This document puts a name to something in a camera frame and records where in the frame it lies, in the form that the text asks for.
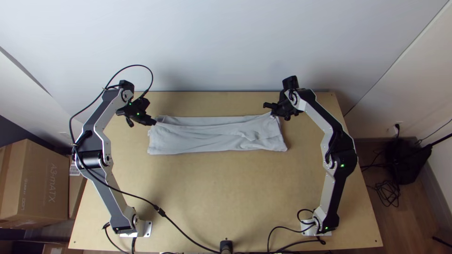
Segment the particleboard tabletop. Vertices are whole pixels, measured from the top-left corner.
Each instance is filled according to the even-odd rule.
[[[318,102],[345,127],[334,93],[316,93]],[[256,115],[268,112],[264,102],[277,102],[277,92],[150,92],[148,114],[183,117]],[[149,155],[149,127],[130,128],[124,117],[114,116],[105,129],[112,142],[113,173],[121,190],[142,196],[162,207],[190,237],[218,249],[221,240],[234,243],[234,251],[263,252],[270,230],[286,226],[300,230],[296,213],[319,205],[325,177],[320,141],[323,132],[306,115],[282,120],[287,152],[223,151],[180,155]],[[139,238],[137,252],[205,252],[180,234],[147,203],[125,197],[141,219],[152,220],[151,237]],[[382,246],[375,215],[356,167],[347,178],[338,214],[339,227],[330,237],[289,250],[333,250]],[[75,221],[69,247],[116,250],[102,226],[110,215],[91,181]],[[126,251],[131,239],[112,240]],[[275,231],[271,250],[309,239],[299,233]]]

